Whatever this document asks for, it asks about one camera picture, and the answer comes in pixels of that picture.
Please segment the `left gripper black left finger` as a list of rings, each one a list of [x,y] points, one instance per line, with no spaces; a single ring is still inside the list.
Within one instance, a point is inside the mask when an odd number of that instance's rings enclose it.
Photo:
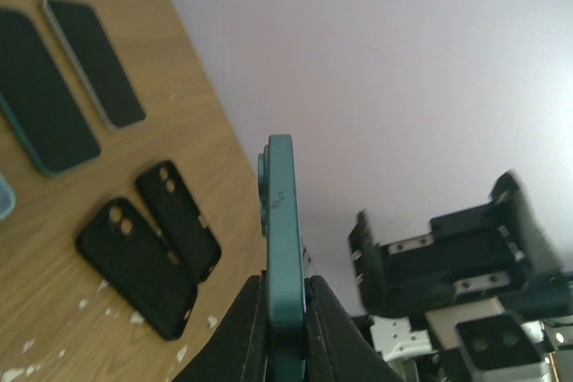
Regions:
[[[250,276],[180,382],[263,381],[267,365],[266,278]]]

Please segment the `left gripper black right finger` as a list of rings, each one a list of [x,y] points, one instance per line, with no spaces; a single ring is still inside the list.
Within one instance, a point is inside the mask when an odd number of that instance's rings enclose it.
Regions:
[[[321,276],[306,280],[308,381],[399,381]]]

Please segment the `black phone case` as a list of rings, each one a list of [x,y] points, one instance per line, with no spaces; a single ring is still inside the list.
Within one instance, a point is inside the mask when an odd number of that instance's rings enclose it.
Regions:
[[[126,198],[105,203],[76,238],[78,252],[164,339],[179,339],[197,284]]]
[[[175,164],[164,160],[151,166],[135,186],[184,270],[194,283],[205,282],[222,250]]]

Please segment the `light blue phone case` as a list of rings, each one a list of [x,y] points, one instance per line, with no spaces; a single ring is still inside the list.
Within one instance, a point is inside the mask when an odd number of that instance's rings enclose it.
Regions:
[[[9,217],[16,205],[13,187],[3,174],[0,174],[0,220]]]

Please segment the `black phone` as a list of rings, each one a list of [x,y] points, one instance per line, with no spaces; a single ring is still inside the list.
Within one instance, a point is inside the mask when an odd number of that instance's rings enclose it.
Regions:
[[[69,171],[101,153],[34,23],[8,8],[1,10],[1,108],[45,175]]]

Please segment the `black smartphone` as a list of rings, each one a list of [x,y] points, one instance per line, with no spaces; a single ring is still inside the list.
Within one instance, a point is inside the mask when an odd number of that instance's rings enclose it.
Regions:
[[[43,0],[47,21],[108,127],[121,130],[146,119],[133,86],[90,5]]]

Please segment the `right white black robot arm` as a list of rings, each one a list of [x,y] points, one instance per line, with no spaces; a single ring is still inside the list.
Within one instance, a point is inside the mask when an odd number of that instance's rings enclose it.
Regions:
[[[363,307],[427,332],[451,381],[549,381],[551,342],[527,323],[572,313],[570,279],[514,172],[488,201],[382,245],[365,211],[348,237]]]

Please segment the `white debris pile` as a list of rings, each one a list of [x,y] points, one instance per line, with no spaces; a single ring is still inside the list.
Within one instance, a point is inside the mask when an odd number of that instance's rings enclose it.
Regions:
[[[4,284],[3,381],[172,381],[227,309],[201,292],[183,336],[162,340],[110,287]]]

